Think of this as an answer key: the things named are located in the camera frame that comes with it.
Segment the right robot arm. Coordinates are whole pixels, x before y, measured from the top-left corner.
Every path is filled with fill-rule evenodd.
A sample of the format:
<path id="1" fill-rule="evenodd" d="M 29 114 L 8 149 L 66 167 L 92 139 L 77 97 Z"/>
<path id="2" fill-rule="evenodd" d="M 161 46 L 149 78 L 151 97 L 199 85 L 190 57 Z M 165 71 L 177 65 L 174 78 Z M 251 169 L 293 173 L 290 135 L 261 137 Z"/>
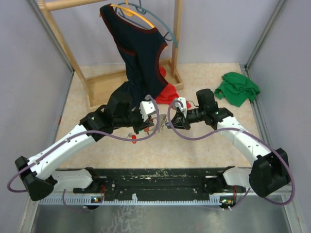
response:
<path id="1" fill-rule="evenodd" d="M 287 153 L 283 149 L 271 149 L 261 140 L 249 133 L 233 113 L 220 108 L 210 89 L 196 92 L 198 106 L 187 109 L 185 98 L 179 97 L 172 102 L 176 110 L 169 118 L 168 128 L 189 130 L 193 123 L 204 122 L 228 139 L 248 160 L 251 168 L 227 168 L 217 180 L 218 188 L 228 192 L 234 186 L 251 188 L 259 197 L 265 198 L 292 181 L 289 172 Z"/>

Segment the metal key holder red handle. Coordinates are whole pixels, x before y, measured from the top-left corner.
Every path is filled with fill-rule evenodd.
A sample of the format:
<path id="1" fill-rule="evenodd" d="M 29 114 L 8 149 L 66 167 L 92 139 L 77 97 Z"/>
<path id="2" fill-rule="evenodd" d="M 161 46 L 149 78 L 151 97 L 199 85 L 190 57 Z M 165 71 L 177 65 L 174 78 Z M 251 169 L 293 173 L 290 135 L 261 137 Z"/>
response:
<path id="1" fill-rule="evenodd" d="M 154 125 L 145 128 L 143 131 L 147 134 L 150 134 L 153 132 L 159 133 L 161 130 L 164 129 L 167 122 L 168 122 L 167 115 L 166 114 L 160 114 L 159 117 L 154 117 L 151 119 L 151 123 L 154 123 Z"/>

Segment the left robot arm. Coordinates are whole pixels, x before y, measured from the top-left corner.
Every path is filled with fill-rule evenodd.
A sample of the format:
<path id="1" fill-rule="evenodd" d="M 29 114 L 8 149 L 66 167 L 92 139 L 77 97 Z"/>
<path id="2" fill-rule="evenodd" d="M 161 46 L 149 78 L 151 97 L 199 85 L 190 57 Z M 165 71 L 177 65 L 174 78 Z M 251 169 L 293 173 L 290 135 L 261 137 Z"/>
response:
<path id="1" fill-rule="evenodd" d="M 155 100 L 147 95 L 136 107 L 126 92 L 111 95 L 107 104 L 88 113 L 63 138 L 30 158 L 21 156 L 15 160 L 17 174 L 25 192 L 33 201 L 39 201 L 52 192 L 64 189 L 87 189 L 94 193 L 101 187 L 101 180 L 87 169 L 60 171 L 58 167 L 82 149 L 103 137 L 114 138 L 113 131 L 133 128 L 135 133 L 153 125 L 152 115 L 159 110 Z"/>

